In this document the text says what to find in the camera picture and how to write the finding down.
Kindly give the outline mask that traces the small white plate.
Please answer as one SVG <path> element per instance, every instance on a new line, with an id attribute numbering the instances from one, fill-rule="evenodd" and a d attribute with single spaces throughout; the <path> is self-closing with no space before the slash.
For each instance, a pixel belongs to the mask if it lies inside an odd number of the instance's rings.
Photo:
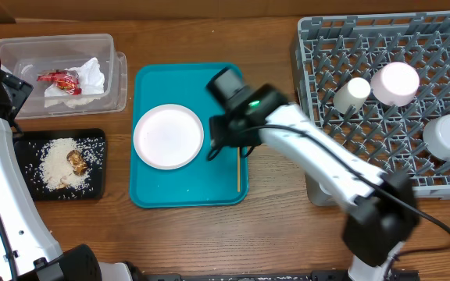
<path id="1" fill-rule="evenodd" d="M 370 86 L 374 97 L 381 103 L 402 107 L 416 96 L 420 78 L 410 65 L 404 62 L 391 62 L 373 75 Z"/>

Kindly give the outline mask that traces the white cup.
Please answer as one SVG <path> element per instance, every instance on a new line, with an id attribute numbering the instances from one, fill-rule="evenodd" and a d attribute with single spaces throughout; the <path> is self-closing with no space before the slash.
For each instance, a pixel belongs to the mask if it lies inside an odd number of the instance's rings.
<path id="1" fill-rule="evenodd" d="M 370 92 L 371 87 L 367 80 L 361 77 L 352 78 L 335 93 L 334 107 L 340 113 L 346 113 L 351 106 L 359 110 L 369 97 Z"/>

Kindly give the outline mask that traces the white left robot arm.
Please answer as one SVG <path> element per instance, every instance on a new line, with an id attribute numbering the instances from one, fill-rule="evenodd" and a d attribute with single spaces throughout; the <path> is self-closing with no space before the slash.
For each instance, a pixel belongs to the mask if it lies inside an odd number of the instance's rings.
<path id="1" fill-rule="evenodd" d="M 0 280 L 143 280 L 130 262 L 100 262 L 85 244 L 62 251 L 43 223 L 13 147 L 15 118 L 32 89 L 0 59 Z"/>

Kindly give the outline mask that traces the brown food scrap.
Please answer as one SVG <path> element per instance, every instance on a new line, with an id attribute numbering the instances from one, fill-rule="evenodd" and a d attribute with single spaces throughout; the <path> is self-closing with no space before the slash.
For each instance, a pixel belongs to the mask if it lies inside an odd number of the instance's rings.
<path id="1" fill-rule="evenodd" d="M 84 161 L 78 150 L 72 150 L 66 156 L 68 162 L 72 165 L 73 173 L 77 176 L 83 176 L 88 170 L 88 164 Z"/>

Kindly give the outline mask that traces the large white plate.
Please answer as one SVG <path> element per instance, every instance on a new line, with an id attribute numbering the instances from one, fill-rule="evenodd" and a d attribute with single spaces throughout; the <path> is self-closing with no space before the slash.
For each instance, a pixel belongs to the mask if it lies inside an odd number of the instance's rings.
<path id="1" fill-rule="evenodd" d="M 165 104 L 147 111 L 137 122 L 133 145 L 138 157 L 155 169 L 179 169 L 201 151 L 202 122 L 183 105 Z"/>

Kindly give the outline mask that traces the red snack wrapper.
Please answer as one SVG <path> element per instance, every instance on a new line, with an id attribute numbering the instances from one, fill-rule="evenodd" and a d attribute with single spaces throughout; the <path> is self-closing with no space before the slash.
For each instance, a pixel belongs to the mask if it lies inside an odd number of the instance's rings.
<path id="1" fill-rule="evenodd" d="M 54 70 L 43 73 L 37 77 L 37 81 L 50 82 L 70 95 L 80 95 L 82 92 L 79 74 L 72 70 Z"/>

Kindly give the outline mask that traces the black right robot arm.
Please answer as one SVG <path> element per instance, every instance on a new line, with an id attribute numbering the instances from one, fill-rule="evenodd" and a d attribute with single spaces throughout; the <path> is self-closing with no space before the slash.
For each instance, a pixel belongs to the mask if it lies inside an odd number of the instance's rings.
<path id="1" fill-rule="evenodd" d="M 353 254 L 349 280 L 388 280 L 392 263 L 419 223 L 412 181 L 355 156 L 317 128 L 270 84 L 254 90 L 232 69 L 206 85 L 224 110 L 209 120 L 208 160 L 225 147 L 265 144 L 300 166 L 347 215 L 342 239 Z"/>

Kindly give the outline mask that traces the wooden chopstick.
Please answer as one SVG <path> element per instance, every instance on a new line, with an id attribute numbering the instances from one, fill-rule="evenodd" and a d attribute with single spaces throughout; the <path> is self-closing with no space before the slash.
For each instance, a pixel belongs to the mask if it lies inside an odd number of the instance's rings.
<path id="1" fill-rule="evenodd" d="M 237 192 L 241 192 L 241 148 L 237 148 Z"/>

